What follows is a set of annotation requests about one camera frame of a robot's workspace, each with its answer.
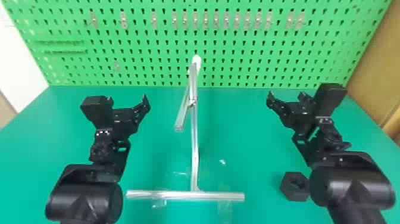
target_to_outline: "black robotic gripper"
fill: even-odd
[[[304,201],[307,196],[301,187],[291,186],[304,183],[312,200],[327,207],[335,224],[384,224],[380,210],[395,203],[392,185],[367,153],[346,151],[351,144],[342,140],[330,117],[346,94],[344,87],[334,83],[321,84],[314,97],[301,92],[299,102],[284,102],[269,93],[267,107],[295,131],[292,140],[312,168],[308,182],[302,175],[287,173],[281,190],[289,199]]]
[[[69,164],[48,199],[47,219],[61,224],[115,223],[121,215],[120,181],[130,149],[129,136],[149,112],[146,95],[132,108],[113,109],[111,97],[86,97],[80,108],[96,127],[93,164]]]

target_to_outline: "green pegboard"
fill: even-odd
[[[199,54],[200,87],[239,88],[346,84],[390,4],[390,0],[2,1],[51,85],[183,86],[188,63]],[[272,13],[269,29],[268,12]],[[304,24],[296,27],[302,13]]]

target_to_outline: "wooden wall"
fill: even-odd
[[[392,1],[347,88],[390,137],[400,134],[400,1]]]

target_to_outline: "black cylindrical base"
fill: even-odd
[[[46,217],[62,222],[115,223],[122,205],[122,190],[117,183],[62,184],[49,197]]]

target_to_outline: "vertical metal rod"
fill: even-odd
[[[190,115],[192,121],[192,177],[190,180],[190,190],[199,191],[198,173],[199,173],[199,142],[197,133],[197,104],[192,107]]]

